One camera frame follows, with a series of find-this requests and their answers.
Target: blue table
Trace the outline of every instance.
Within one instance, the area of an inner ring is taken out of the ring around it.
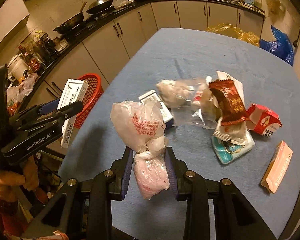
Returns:
[[[215,79],[216,70],[243,83],[246,107],[252,102],[268,106],[279,114],[283,127],[270,138],[253,133],[255,147],[229,165],[222,165],[213,152],[212,130],[184,125],[171,128],[166,136],[176,157],[189,169],[207,179],[231,179],[278,238],[300,188],[300,83],[283,60],[226,36],[185,29],[158,31],[92,109],[61,165],[62,179],[92,179],[121,158],[125,145],[110,120],[112,103],[138,101],[138,96],[154,89],[161,79],[206,75]],[[293,150],[293,156],[277,192],[269,194],[260,180],[281,140]],[[140,240],[182,239],[186,202],[176,202],[170,190],[144,200],[133,172],[131,176],[126,199],[112,202],[113,225]]]

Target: frying pan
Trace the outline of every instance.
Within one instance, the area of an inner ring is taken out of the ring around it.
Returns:
[[[60,26],[56,27],[53,31],[57,32],[59,34],[65,34],[72,28],[76,27],[79,23],[81,23],[84,19],[82,11],[83,11],[83,8],[86,6],[86,4],[87,4],[87,2],[84,2],[81,6],[80,12],[77,15],[75,15],[72,18],[70,18],[69,20],[65,21]]]
[[[88,14],[97,14],[105,9],[108,9],[114,0],[96,0],[92,4],[89,5],[86,13]]]

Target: red snack package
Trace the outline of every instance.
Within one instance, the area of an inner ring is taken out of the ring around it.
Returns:
[[[233,80],[217,79],[209,83],[209,88],[218,100],[222,112],[222,126],[250,120]]]

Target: white box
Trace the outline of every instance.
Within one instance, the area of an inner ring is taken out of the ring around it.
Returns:
[[[67,106],[75,101],[82,101],[88,89],[88,83],[82,80],[68,79],[65,88],[63,89],[58,108]],[[62,127],[61,147],[68,148],[70,136],[72,133],[73,125],[75,123],[76,115],[65,120]]]
[[[165,123],[167,123],[167,122],[169,122],[170,120],[173,119],[172,114],[170,113],[170,111],[168,110],[166,105],[162,102],[162,100],[158,97],[158,95],[155,93],[155,90],[151,90],[151,91],[143,94],[142,96],[139,97],[139,100],[143,104],[145,104],[146,102],[149,102],[149,101],[158,101],[158,102],[160,102],[160,104],[162,106],[162,108],[160,108],[160,111],[161,111],[161,114],[163,116],[163,121]]]

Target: yellow plastic bag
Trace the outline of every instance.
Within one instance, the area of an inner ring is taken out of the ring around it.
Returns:
[[[235,27],[228,23],[223,23],[213,28],[208,28],[207,31],[211,33],[218,33],[218,34],[226,35],[228,37],[236,38],[240,41],[245,41],[247,43],[259,47],[260,37],[258,37],[253,32],[244,32],[240,28]]]

